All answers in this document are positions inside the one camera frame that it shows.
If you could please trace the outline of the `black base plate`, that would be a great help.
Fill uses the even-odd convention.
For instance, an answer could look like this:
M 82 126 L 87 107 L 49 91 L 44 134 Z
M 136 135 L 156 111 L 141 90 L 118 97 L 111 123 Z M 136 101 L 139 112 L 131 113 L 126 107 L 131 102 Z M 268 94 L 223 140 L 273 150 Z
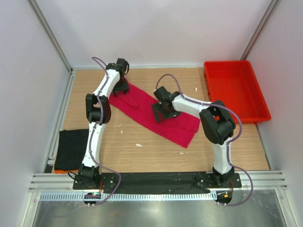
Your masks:
M 96 181 L 81 179 L 69 171 L 68 176 L 74 180 L 75 190 L 99 190 L 110 194 L 118 185 L 116 194 L 200 194 L 209 193 L 211 189 L 241 188 L 241 180 L 235 173 L 223 185 L 218 185 L 212 172 L 166 172 L 166 173 L 114 173 L 99 174 Z

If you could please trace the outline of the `right aluminium corner post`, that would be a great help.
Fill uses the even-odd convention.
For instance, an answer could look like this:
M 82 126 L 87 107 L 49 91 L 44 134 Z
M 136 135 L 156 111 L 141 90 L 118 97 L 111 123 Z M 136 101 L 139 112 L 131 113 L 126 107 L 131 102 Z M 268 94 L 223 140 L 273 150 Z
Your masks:
M 262 32 L 264 31 L 267 23 L 270 21 L 271 17 L 273 16 L 276 8 L 278 7 L 281 0 L 271 0 L 263 13 L 256 29 L 254 30 L 248 44 L 246 45 L 244 52 L 240 57 L 240 61 L 247 60 L 248 56 L 250 55 L 253 47 L 257 43 L 258 39 L 260 38 Z

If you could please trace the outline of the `left aluminium corner post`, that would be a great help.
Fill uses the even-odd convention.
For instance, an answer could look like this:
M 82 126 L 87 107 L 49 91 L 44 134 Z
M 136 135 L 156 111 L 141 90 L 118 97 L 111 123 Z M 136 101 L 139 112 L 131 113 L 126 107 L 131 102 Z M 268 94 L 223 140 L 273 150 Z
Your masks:
M 72 73 L 73 69 L 72 66 L 70 65 L 69 61 L 67 60 L 61 46 L 59 45 L 52 29 L 50 28 L 45 16 L 43 15 L 38 3 L 36 0 L 28 0 L 27 1 L 30 5 L 30 7 L 33 10 L 33 13 L 35 14 L 36 18 L 38 19 L 40 25 L 42 26 L 43 30 L 45 31 L 46 35 L 48 36 L 51 44 L 55 48 L 56 52 L 58 53 L 62 63 L 64 64 L 65 68 L 69 72 L 69 74 Z

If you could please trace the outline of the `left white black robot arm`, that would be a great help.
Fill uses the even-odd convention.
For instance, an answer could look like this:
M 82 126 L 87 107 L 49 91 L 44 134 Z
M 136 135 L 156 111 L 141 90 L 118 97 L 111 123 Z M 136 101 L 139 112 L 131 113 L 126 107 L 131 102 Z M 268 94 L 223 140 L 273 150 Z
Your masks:
M 90 189 L 96 189 L 100 185 L 99 176 L 99 155 L 102 137 L 107 124 L 111 118 L 109 98 L 122 92 L 129 91 L 125 75 L 129 71 L 129 63 L 125 59 L 117 59 L 116 63 L 109 63 L 106 67 L 105 75 L 92 94 L 87 94 L 85 98 L 86 117 L 89 121 L 89 135 L 84 158 L 78 170 L 78 180 L 80 185 Z

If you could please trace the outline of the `aluminium corner post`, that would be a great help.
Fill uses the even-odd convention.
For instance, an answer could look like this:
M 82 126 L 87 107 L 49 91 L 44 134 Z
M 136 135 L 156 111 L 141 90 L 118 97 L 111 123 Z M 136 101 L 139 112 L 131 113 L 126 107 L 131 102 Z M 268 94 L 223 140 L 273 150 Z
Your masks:
M 262 32 L 264 31 L 267 23 L 270 21 L 271 17 L 273 16 L 276 8 L 278 7 L 281 0 L 271 0 L 263 13 L 256 29 L 254 30 L 248 44 L 246 45 L 244 52 L 240 57 L 240 61 L 247 60 L 248 56 L 250 55 L 253 47 L 257 43 L 258 39 L 260 38 Z
M 64 64 L 65 68 L 69 72 L 69 74 L 72 73 L 73 69 L 72 66 L 70 65 L 69 61 L 67 60 L 61 46 L 59 45 L 52 29 L 50 28 L 45 16 L 43 15 L 38 3 L 36 0 L 28 0 L 27 1 L 30 5 L 30 7 L 33 10 L 33 13 L 35 14 L 36 18 L 38 19 L 40 25 L 42 26 L 43 30 L 45 31 L 46 35 L 48 36 L 51 44 L 55 48 L 56 52 L 58 53 L 62 63 Z

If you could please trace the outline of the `red plastic bin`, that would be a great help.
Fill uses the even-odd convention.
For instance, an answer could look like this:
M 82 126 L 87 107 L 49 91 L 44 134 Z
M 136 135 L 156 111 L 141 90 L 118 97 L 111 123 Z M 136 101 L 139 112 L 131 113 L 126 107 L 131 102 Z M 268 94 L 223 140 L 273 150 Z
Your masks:
M 271 120 L 249 61 L 206 61 L 204 69 L 210 101 L 223 101 L 243 124 L 259 124 Z

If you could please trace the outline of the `orange folded t shirt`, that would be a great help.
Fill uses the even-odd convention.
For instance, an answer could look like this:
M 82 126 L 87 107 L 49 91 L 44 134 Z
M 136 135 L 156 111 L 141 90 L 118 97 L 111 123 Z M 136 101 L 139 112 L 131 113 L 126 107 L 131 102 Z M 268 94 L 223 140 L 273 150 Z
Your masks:
M 55 174 L 67 174 L 68 172 L 77 173 L 78 169 L 76 169 L 76 170 L 67 170 L 67 171 L 64 171 L 64 170 L 53 170 L 53 173 L 55 173 Z

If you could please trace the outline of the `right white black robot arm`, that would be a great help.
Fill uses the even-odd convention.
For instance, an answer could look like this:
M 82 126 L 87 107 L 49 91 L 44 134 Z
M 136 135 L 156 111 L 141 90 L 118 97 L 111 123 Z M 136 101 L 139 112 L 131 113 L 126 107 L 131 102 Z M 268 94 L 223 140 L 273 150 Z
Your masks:
M 152 105 L 157 122 L 186 113 L 200 119 L 206 138 L 214 145 L 213 181 L 225 187 L 234 174 L 230 160 L 230 145 L 235 122 L 223 102 L 205 102 L 176 91 L 154 91 L 158 102 Z

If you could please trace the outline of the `black folded t shirt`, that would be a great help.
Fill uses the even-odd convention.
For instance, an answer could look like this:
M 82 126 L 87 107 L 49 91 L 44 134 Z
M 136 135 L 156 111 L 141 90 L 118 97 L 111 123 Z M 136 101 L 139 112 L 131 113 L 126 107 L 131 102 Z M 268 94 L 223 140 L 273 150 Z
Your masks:
M 54 170 L 79 169 L 86 152 L 88 129 L 63 130 L 59 132 L 59 144 Z

